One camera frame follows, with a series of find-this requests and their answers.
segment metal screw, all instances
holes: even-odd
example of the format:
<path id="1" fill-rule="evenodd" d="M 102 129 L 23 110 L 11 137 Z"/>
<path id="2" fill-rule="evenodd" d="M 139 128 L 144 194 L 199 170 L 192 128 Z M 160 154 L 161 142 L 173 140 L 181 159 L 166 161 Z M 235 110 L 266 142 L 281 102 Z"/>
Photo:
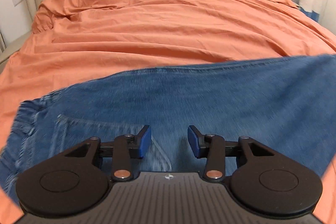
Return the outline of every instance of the metal screw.
<path id="1" fill-rule="evenodd" d="M 114 176 L 118 179 L 126 179 L 131 175 L 130 171 L 127 170 L 117 170 L 114 172 Z"/>
<path id="2" fill-rule="evenodd" d="M 211 179 L 219 179 L 223 176 L 223 173 L 218 170 L 211 170 L 211 171 L 207 171 L 206 175 L 208 178 L 211 178 Z"/>

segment orange bedsheet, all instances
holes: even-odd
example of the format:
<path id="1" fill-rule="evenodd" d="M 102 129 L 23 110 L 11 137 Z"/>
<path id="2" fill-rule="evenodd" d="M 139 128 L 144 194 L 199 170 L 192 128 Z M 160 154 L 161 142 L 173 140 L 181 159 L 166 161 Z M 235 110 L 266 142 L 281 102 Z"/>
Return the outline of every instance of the orange bedsheet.
<path id="1" fill-rule="evenodd" d="M 0 75 L 0 148 L 23 100 L 125 70 L 334 54 L 336 36 L 290 0 L 45 0 Z M 335 222 L 335 173 L 316 210 Z M 0 192 L 0 223 L 22 215 Z"/>

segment bed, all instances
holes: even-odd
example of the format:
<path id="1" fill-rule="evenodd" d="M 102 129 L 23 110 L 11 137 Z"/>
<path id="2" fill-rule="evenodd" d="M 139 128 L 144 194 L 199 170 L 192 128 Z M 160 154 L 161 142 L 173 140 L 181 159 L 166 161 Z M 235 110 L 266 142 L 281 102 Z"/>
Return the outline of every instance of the bed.
<path id="1" fill-rule="evenodd" d="M 75 83 L 155 66 L 336 52 L 336 37 L 305 17 L 290 0 L 26 0 L 26 3 L 33 20 L 33 34 L 25 34 L 13 42 L 0 56 L 3 69 L 0 147 L 6 144 L 21 101 Z M 168 8 L 171 5 L 176 5 L 173 12 Z M 116 11 L 113 21 L 111 11 Z M 184 12 L 183 27 L 177 14 Z M 170 19 L 169 27 L 159 23 L 162 18 Z M 216 35 L 223 33 L 226 44 L 216 39 Z M 336 220 L 335 180 L 330 165 L 324 175 L 327 190 L 315 210 L 325 223 Z M 1 224 L 13 223 L 22 215 L 3 191 L 0 202 Z"/>

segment ribbed black surface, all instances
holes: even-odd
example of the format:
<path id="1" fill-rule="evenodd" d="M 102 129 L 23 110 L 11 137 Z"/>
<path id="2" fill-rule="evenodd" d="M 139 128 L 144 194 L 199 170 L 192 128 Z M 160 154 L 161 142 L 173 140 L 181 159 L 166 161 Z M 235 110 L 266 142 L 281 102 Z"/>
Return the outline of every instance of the ribbed black surface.
<path id="1" fill-rule="evenodd" d="M 117 183 L 98 206 L 63 219 L 25 215 L 17 224 L 320 224 L 312 215 L 266 219 L 237 205 L 226 188 L 196 173 L 146 173 Z"/>

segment blue jeans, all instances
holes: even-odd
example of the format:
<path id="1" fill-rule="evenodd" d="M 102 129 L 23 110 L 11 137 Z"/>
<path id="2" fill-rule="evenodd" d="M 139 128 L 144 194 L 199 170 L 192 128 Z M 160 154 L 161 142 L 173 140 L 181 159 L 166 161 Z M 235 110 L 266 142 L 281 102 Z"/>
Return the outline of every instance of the blue jeans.
<path id="1" fill-rule="evenodd" d="M 318 23 L 318 22 L 319 22 L 319 19 L 320 19 L 320 14 L 317 13 L 317 12 L 314 12 L 314 11 L 313 11 L 313 12 L 311 13 L 310 18 L 313 19 L 315 22 Z"/>
<path id="2" fill-rule="evenodd" d="M 309 11 L 305 11 L 304 8 L 301 7 L 300 9 L 306 16 L 308 16 L 309 18 L 311 18 L 312 12 Z"/>
<path id="3" fill-rule="evenodd" d="M 336 151 L 336 56 L 290 57 L 127 71 L 21 104 L 0 158 L 0 185 L 17 202 L 19 173 L 92 136 L 152 126 L 135 170 L 199 171 L 194 124 L 226 140 L 251 136 L 322 175 Z M 111 159 L 103 170 L 109 172 Z M 235 169 L 228 160 L 227 174 Z"/>

